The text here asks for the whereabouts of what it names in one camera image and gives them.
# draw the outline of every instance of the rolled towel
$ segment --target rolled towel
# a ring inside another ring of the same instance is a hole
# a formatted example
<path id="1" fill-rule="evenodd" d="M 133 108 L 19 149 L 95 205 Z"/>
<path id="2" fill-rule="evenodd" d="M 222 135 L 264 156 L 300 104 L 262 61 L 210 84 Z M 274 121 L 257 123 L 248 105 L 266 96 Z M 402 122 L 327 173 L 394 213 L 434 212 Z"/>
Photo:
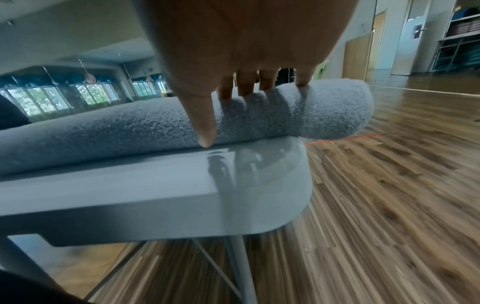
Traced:
<path id="1" fill-rule="evenodd" d="M 213 94 L 215 145 L 277 136 L 340 139 L 373 113 L 362 81 L 285 84 L 220 103 Z M 150 152 L 199 147 L 176 97 L 139 101 L 0 132 L 0 175 Z"/>

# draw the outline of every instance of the finger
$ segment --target finger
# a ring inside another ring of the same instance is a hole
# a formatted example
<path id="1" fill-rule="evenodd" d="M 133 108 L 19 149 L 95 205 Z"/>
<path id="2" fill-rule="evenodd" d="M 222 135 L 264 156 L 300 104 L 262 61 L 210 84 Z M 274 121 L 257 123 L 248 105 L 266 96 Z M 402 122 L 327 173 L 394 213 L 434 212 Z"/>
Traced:
<path id="1" fill-rule="evenodd" d="M 279 69 L 261 70 L 259 74 L 260 74 L 260 90 L 261 91 L 271 90 L 275 86 L 275 81 L 277 80 Z"/>
<path id="2" fill-rule="evenodd" d="M 218 86 L 216 93 L 218 99 L 232 99 L 232 89 L 234 88 L 234 76 L 225 76 L 220 79 L 220 85 Z"/>
<path id="3" fill-rule="evenodd" d="M 238 95 L 245 96 L 253 93 L 255 80 L 257 80 L 256 71 L 238 71 L 236 73 L 236 85 L 238 86 Z"/>
<path id="4" fill-rule="evenodd" d="M 307 86 L 314 76 L 316 66 L 295 68 L 295 84 L 298 87 Z"/>
<path id="5" fill-rule="evenodd" d="M 178 99 L 198 136 L 198 143 L 204 148 L 210 147 L 217 136 L 217 124 L 211 96 L 182 94 L 178 96 Z"/>

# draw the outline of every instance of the ceiling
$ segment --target ceiling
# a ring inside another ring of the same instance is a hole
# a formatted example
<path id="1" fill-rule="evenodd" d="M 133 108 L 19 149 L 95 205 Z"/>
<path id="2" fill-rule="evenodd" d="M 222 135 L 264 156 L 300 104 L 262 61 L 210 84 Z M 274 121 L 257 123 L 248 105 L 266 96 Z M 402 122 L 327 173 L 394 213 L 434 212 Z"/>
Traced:
<path id="1" fill-rule="evenodd" d="M 69 0 L 0 0 L 0 23 L 43 10 L 66 1 Z"/>
<path id="2" fill-rule="evenodd" d="M 79 57 L 92 62 L 121 63 L 154 56 L 146 38 L 137 38 L 81 53 Z"/>

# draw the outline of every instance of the wooden floor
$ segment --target wooden floor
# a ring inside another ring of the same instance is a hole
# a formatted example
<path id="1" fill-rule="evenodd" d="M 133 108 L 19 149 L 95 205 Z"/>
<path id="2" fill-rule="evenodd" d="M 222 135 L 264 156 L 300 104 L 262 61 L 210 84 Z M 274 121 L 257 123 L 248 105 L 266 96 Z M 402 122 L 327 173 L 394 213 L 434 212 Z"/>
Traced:
<path id="1" fill-rule="evenodd" d="M 480 73 L 435 73 L 411 76 L 391 75 L 390 70 L 368 70 L 370 85 L 480 95 Z"/>
<path id="2" fill-rule="evenodd" d="M 480 303 L 480 98 L 372 92 L 376 109 L 363 132 L 371 137 L 308 144 L 311 204 L 291 224 L 246 238 L 259 303 Z M 203 244 L 231 276 L 222 244 Z M 111 257 L 101 257 L 109 266 L 122 245 L 110 246 Z M 97 260 L 78 254 L 98 272 Z M 89 273 L 74 267 L 59 283 L 82 296 Z M 84 280 L 77 289 L 75 277 Z M 179 240 L 150 242 L 94 302 L 235 296 Z"/>

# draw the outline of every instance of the chair seat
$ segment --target chair seat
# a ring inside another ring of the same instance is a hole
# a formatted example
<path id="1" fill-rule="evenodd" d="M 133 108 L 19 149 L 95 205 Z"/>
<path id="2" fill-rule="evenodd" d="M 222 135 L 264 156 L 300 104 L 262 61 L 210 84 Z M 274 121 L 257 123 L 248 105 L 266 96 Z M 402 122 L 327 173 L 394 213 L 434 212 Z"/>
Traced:
<path id="1" fill-rule="evenodd" d="M 307 206 L 303 142 L 254 142 L 111 159 L 0 182 L 0 232 L 55 246 L 254 234 Z"/>

